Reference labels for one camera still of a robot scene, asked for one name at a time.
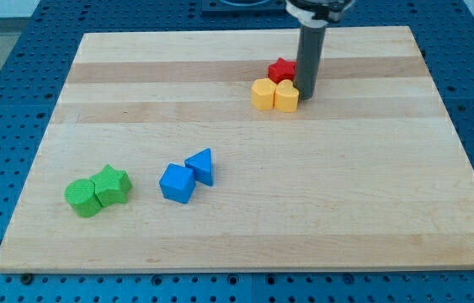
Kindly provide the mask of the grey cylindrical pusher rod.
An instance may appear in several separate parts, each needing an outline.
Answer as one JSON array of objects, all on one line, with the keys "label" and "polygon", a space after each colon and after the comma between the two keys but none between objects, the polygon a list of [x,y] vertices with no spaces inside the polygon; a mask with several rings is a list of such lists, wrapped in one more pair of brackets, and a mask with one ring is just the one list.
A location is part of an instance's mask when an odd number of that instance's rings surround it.
[{"label": "grey cylindrical pusher rod", "polygon": [[301,100],[313,97],[327,26],[327,24],[321,27],[301,26],[294,77],[294,85],[300,92]]}]

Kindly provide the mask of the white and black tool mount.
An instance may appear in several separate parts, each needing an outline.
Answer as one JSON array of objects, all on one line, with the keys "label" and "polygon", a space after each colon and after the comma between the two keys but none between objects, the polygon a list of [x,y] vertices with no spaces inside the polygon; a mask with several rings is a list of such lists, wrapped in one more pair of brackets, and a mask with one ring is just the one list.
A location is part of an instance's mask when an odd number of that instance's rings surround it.
[{"label": "white and black tool mount", "polygon": [[338,23],[355,0],[286,0],[285,10],[301,24]]}]

